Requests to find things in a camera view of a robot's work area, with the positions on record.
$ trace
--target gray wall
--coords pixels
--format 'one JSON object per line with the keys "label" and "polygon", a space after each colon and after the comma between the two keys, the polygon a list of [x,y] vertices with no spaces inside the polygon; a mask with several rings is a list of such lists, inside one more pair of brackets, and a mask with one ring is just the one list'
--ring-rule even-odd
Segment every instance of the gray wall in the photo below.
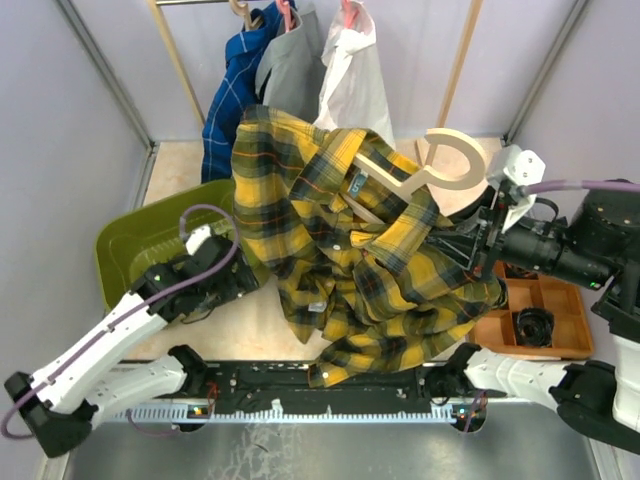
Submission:
{"label": "gray wall", "polygon": [[[547,179],[624,177],[640,182],[640,2],[591,2],[516,143],[547,164]],[[550,194],[572,213],[582,193]],[[583,296],[590,306],[599,294]],[[615,361],[607,324],[590,318],[597,357]],[[640,457],[628,456],[637,478]]]}
{"label": "gray wall", "polygon": [[[5,2],[0,45],[4,381],[50,362],[100,318],[93,243],[131,204],[145,146],[54,2]],[[0,411],[8,406],[2,389]],[[41,456],[33,441],[0,439],[0,477],[33,478]]]}
{"label": "gray wall", "polygon": [[[310,0],[299,0],[299,4]],[[74,0],[155,139],[197,139],[200,128],[147,0]],[[264,6],[269,2],[252,2]],[[315,0],[326,32],[339,0]],[[503,134],[573,0],[485,0],[448,126]],[[366,0],[397,137],[435,125],[470,0]],[[241,20],[227,4],[165,7],[203,110],[224,75],[224,46]]]}

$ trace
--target blue shirt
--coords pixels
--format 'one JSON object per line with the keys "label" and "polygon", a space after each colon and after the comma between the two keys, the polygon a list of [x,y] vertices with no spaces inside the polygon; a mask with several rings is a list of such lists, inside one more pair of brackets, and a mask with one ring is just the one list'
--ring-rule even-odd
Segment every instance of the blue shirt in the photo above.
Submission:
{"label": "blue shirt", "polygon": [[264,10],[251,12],[253,19],[259,15],[262,15],[259,29],[248,32],[243,29],[227,42],[227,71],[202,129],[202,183],[231,177],[231,149],[236,140],[236,129],[244,110],[259,103],[255,94],[256,71],[269,42],[278,34],[282,20],[275,2]]}

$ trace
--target laundry basket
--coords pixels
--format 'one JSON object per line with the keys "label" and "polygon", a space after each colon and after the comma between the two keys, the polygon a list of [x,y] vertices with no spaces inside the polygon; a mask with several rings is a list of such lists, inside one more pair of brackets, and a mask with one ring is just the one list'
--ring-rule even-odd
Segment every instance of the laundry basket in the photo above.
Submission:
{"label": "laundry basket", "polygon": [[[142,207],[104,227],[96,240],[95,258],[106,307],[115,307],[151,265],[187,253],[178,229],[180,215],[187,208],[209,203],[232,213],[233,192],[233,180],[216,180]],[[222,218],[210,210],[193,212],[187,231]],[[268,269],[242,242],[241,247],[258,283],[264,285]]]}

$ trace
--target pink hanger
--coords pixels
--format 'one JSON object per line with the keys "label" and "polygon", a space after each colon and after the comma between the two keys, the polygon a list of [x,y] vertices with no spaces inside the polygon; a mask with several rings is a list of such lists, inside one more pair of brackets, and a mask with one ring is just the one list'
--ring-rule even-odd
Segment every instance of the pink hanger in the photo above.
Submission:
{"label": "pink hanger", "polygon": [[293,15],[291,14],[291,5],[286,0],[276,0],[276,6],[284,18],[284,31],[288,33],[295,27]]}
{"label": "pink hanger", "polygon": [[342,8],[344,10],[344,26],[345,28],[353,28],[356,18],[360,10],[351,4],[351,0],[342,0]]}

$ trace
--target wooden tray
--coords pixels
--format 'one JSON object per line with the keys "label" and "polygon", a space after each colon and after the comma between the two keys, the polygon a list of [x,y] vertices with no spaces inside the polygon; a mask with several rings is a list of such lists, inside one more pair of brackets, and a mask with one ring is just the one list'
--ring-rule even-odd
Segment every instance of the wooden tray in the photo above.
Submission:
{"label": "wooden tray", "polygon": [[[543,275],[512,278],[500,262],[495,273],[507,282],[509,303],[504,310],[494,310],[480,319],[469,334],[471,342],[510,355],[584,360],[593,354],[593,338],[578,287]],[[513,314],[528,307],[542,307],[553,313],[551,347],[516,345]]]}

